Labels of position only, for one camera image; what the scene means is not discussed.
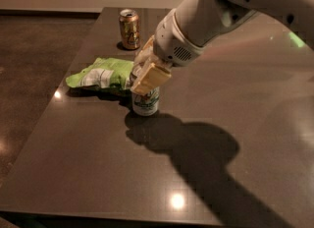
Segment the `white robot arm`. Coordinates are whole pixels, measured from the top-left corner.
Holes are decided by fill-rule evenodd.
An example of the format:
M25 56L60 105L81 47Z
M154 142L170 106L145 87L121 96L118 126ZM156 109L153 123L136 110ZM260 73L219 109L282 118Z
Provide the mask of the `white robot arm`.
M314 0L183 0L159 23L135 57L142 68L131 91L145 95L171 77L175 66L186 66L206 45L248 21L266 14L314 45Z

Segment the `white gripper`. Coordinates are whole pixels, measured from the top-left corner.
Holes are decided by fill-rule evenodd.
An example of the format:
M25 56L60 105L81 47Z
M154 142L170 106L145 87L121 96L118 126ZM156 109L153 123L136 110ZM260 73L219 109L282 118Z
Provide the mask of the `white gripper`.
M149 58L153 51L160 59ZM138 95L147 94L170 79L172 65L187 66L203 51L204 47L196 46L184 37L176 20L176 10L171 10L157 26L154 36L149 37L134 57L135 64L144 64L131 91Z

